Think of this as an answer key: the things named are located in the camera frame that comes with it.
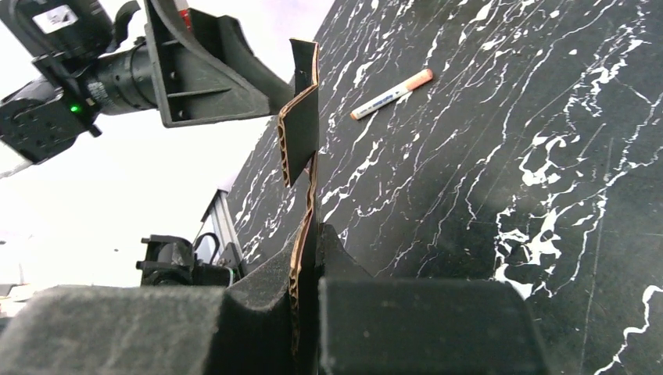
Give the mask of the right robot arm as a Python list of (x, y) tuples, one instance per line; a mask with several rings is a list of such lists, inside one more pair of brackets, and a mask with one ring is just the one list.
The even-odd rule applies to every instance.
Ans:
[(294, 355), (290, 252), (247, 276), (151, 236), (139, 287), (54, 287), (1, 321), (4, 374), (547, 374), (506, 284), (371, 277), (335, 228), (317, 240)]

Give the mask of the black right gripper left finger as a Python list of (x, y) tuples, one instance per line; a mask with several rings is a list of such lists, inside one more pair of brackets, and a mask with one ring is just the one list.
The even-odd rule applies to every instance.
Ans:
[(228, 287), (52, 287), (1, 336), (4, 374), (294, 374), (311, 239)]

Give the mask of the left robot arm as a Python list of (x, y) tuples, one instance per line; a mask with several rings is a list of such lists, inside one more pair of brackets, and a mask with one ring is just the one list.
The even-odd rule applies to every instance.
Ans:
[(4, 1), (1, 20), (38, 78), (1, 100), (1, 175), (98, 137), (99, 115), (157, 110), (167, 128), (273, 116), (292, 88), (249, 47), (239, 21), (185, 1)]

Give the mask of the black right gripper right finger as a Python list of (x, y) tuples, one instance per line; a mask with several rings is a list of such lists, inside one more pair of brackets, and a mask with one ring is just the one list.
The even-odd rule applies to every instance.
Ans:
[(329, 224), (317, 264), (324, 374), (550, 371), (530, 309), (507, 284), (372, 277)]

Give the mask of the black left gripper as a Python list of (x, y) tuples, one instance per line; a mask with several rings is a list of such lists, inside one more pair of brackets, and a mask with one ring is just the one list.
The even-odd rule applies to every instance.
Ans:
[(292, 87), (250, 49), (239, 21), (173, 1), (147, 1), (145, 26), (152, 83), (167, 128), (272, 116)]

